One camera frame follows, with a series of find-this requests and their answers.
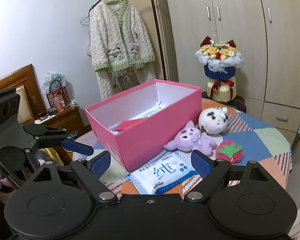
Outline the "red envelope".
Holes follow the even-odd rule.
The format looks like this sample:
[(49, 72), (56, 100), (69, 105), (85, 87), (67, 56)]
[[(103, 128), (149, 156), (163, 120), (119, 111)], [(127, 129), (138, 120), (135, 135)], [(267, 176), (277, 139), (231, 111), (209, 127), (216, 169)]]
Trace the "red envelope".
[(134, 119), (134, 120), (127, 120), (123, 121), (121, 124), (113, 128), (113, 131), (125, 131), (127, 129), (130, 129), (132, 126), (137, 125), (138, 123), (142, 122), (143, 119)]

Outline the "red strawberry plush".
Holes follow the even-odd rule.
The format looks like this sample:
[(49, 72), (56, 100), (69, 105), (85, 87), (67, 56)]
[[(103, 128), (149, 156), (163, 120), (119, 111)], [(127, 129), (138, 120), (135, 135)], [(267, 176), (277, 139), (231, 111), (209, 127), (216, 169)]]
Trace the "red strawberry plush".
[(243, 159), (243, 148), (231, 140), (225, 140), (215, 149), (216, 159), (229, 161), (232, 165)]

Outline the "pink cardboard box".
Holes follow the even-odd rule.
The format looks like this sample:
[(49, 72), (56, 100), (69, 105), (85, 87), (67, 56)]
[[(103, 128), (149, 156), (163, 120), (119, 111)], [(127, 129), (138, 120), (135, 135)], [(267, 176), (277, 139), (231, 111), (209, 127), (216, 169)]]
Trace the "pink cardboard box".
[[(85, 109), (98, 141), (129, 172), (150, 161), (202, 110), (201, 88), (152, 80)], [(143, 119), (125, 131), (112, 129), (123, 121)]]

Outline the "white blue wet wipes pack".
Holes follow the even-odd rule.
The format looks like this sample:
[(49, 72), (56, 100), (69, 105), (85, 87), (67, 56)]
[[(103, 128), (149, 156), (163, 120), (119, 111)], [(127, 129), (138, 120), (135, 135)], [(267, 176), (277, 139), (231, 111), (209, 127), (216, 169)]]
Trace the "white blue wet wipes pack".
[(180, 151), (164, 151), (155, 160), (129, 174), (129, 180), (140, 194), (163, 194), (198, 172), (191, 155)]

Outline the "purple plush toy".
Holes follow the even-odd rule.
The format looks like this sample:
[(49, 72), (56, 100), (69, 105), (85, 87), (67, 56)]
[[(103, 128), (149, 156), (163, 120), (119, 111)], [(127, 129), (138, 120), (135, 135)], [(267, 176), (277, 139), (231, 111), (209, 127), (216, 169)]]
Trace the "purple plush toy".
[(167, 151), (179, 150), (191, 153), (194, 150), (198, 150), (207, 156), (211, 156), (216, 147), (215, 139), (196, 128), (192, 120), (187, 122), (173, 140), (164, 145), (164, 149)]

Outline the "white panda plush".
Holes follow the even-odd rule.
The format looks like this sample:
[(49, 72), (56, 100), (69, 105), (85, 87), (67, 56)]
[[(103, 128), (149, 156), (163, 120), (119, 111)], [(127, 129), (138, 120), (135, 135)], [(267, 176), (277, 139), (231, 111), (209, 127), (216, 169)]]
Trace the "white panda plush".
[(226, 107), (203, 109), (199, 115), (198, 128), (209, 135), (222, 133), (228, 125), (227, 112)]

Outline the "wooden nightstand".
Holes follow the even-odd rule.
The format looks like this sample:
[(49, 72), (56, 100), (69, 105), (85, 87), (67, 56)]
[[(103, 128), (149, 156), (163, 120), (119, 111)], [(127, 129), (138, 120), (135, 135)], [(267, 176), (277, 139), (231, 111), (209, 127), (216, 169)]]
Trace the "wooden nightstand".
[[(79, 113), (79, 106), (68, 106), (62, 112), (44, 111), (35, 120), (43, 121), (44, 125), (50, 127), (65, 128), (68, 134), (77, 132), (75, 138), (91, 130), (90, 125), (84, 125)], [(59, 165), (68, 165), (72, 161), (72, 154), (61, 146), (44, 148), (43, 151)]]

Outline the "plastic bottle red label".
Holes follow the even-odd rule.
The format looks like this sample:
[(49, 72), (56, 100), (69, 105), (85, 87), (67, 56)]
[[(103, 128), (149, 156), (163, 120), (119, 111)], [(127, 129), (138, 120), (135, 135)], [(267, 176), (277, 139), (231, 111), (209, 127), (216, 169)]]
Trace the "plastic bottle red label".
[(58, 94), (54, 94), (54, 107), (57, 110), (57, 112), (62, 112), (64, 110), (64, 107), (61, 103), (61, 99), (59, 98)]

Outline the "patchwork knitted table cover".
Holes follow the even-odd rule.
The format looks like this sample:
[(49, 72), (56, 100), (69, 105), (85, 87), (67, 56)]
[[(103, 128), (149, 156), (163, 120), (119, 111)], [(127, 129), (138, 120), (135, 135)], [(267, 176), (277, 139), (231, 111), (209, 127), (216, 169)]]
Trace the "patchwork knitted table cover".
[[(290, 170), (292, 169), (291, 146), (283, 134), (269, 124), (256, 120), (239, 110), (228, 108), (229, 123), (225, 134), (216, 138), (217, 144), (228, 144), (228, 141), (242, 146), (243, 158), (238, 165), (249, 160), (258, 161), (270, 175), (286, 189)], [(92, 146), (94, 155), (100, 154), (104, 147), (98, 142), (94, 131), (79, 137), (77, 142)], [(120, 198), (121, 194), (139, 194), (128, 178), (128, 172), (113, 158), (111, 165), (100, 181)], [(179, 185), (165, 192), (178, 193), (183, 197), (202, 181), (199, 175), (190, 177)]]

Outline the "yellow flower bouquet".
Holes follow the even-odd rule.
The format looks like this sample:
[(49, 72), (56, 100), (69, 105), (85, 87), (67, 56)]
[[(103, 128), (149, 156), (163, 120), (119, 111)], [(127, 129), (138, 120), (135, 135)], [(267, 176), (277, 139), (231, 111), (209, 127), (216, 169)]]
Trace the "yellow flower bouquet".
[(194, 55), (207, 77), (207, 96), (217, 102), (234, 100), (237, 95), (235, 74), (243, 64), (243, 55), (234, 40), (216, 43), (207, 36)]

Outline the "beige wardrobe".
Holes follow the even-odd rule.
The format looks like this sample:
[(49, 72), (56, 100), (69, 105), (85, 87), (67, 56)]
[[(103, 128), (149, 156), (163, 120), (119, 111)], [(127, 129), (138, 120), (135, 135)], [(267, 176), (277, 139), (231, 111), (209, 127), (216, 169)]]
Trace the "beige wardrobe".
[(300, 125), (300, 0), (156, 0), (169, 80), (207, 88), (194, 53), (207, 36), (244, 57), (237, 92), (247, 112), (276, 128)]

